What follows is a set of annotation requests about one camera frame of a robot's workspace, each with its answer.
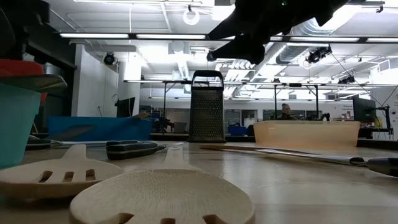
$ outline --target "computer monitor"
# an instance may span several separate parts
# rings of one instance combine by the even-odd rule
[[[118,100],[115,106],[118,107],[118,118],[128,118],[132,115],[132,111],[134,110],[134,103],[136,98],[130,98],[126,100]]]
[[[354,120],[361,122],[374,122],[376,119],[376,102],[373,100],[360,99],[353,97]]]

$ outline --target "blue container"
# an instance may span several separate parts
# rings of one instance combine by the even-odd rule
[[[47,120],[49,138],[76,125],[95,125],[96,127],[70,141],[147,141],[152,132],[152,122],[139,118],[51,116]]]
[[[17,165],[24,157],[40,96],[0,83],[0,168]]]
[[[228,127],[228,132],[232,136],[244,136],[247,132],[247,129],[246,129],[246,127],[230,126],[230,127]]]

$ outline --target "workbench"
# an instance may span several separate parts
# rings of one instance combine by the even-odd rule
[[[364,167],[257,152],[207,151],[194,143],[183,147],[186,162],[232,182],[250,196],[256,207],[256,223],[397,223],[398,178]],[[65,151],[27,151],[22,163],[58,159]],[[363,157],[398,157],[394,151],[358,151]],[[150,169],[164,160],[166,152],[110,163],[126,171]],[[86,154],[90,159],[108,161],[104,148],[88,148]],[[70,201],[21,202],[0,196],[0,223],[66,224]]]

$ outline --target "green container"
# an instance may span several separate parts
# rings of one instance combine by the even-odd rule
[[[0,83],[0,168],[22,161],[40,93]]]

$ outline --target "grater handle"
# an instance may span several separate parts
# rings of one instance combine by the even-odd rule
[[[221,80],[221,86],[224,88],[223,74],[219,71],[214,70],[200,70],[196,71],[192,77],[192,86],[195,84],[196,77],[218,77]]]

